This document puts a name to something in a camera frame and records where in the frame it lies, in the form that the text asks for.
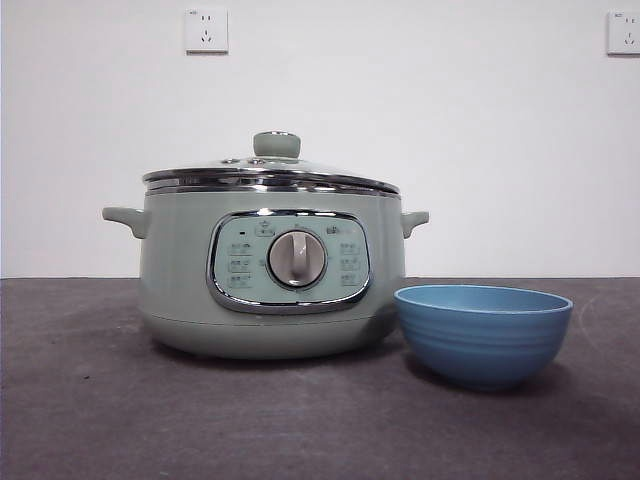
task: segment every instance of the bowl rim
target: bowl rim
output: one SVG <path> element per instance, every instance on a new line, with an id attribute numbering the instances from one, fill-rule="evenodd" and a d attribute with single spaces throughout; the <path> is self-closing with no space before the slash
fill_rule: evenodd
<path id="1" fill-rule="evenodd" d="M 402 298 L 400 295 L 403 292 L 409 290 L 417 290 L 424 288 L 437 288 L 437 287 L 448 287 L 448 288 L 482 288 L 487 290 L 513 290 L 518 292 L 526 292 L 526 293 L 535 293 L 537 295 L 544 295 L 547 297 L 553 297 L 558 300 L 562 300 L 566 303 L 562 307 L 558 308 L 547 308 L 543 310 L 486 310 L 486 309 L 472 309 L 472 308 L 454 308 L 454 307 L 445 307 L 442 305 L 434 305 L 426 302 L 416 302 L 414 300 L 408 300 L 406 298 Z M 410 287 L 404 287 L 399 290 L 396 290 L 393 293 L 393 297 L 398 302 L 404 302 L 411 305 L 416 305 L 418 307 L 428 307 L 436 310 L 446 310 L 449 312 L 466 312 L 466 313 L 486 313 L 490 315 L 531 315 L 531 314 L 540 314 L 540 313 L 556 313 L 556 312 L 564 312 L 567 310 L 571 310 L 573 308 L 573 302 L 566 297 L 562 297 L 560 295 L 555 295 L 553 293 L 541 292 L 539 290 L 531 290 L 528 288 L 515 288 L 515 287 L 501 287 L 496 285 L 468 285 L 468 284 L 456 284 L 456 283 L 446 283 L 446 284 L 429 284 L 429 285 L 413 285 Z"/>

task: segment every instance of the glass lid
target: glass lid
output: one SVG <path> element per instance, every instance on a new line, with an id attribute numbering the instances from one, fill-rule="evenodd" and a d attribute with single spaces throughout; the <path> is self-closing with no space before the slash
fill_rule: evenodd
<path id="1" fill-rule="evenodd" d="M 253 137 L 255 156 L 147 173 L 147 195 L 191 191 L 312 191 L 397 196 L 398 187 L 298 158 L 300 138 L 288 132 Z"/>

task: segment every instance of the ceramic bowl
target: ceramic bowl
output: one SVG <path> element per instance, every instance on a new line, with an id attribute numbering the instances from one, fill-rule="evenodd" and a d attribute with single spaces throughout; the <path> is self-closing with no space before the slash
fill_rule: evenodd
<path id="1" fill-rule="evenodd" d="M 538 372 L 562 345 L 573 303 L 557 295 L 477 285 L 395 292 L 405 339 L 420 361 L 474 390 L 503 390 Z"/>

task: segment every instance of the wall socket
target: wall socket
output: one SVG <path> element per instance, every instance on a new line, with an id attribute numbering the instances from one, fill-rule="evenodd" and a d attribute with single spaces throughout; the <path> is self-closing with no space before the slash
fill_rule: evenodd
<path id="1" fill-rule="evenodd" d="M 190 8 L 184 15 L 184 43 L 189 53 L 228 53 L 227 9 Z"/>
<path id="2" fill-rule="evenodd" d="M 640 12 L 609 12 L 607 53 L 640 54 Z"/>

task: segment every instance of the gray table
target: gray table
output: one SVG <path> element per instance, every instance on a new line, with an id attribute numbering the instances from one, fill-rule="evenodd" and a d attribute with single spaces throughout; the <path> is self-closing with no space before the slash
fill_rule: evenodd
<path id="1" fill-rule="evenodd" d="M 198 359 L 141 329 L 135 280 L 5 280 L 2 478 L 639 479 L 640 279 L 468 283 L 572 298 L 556 361 L 481 394 L 398 332 L 335 357 Z"/>

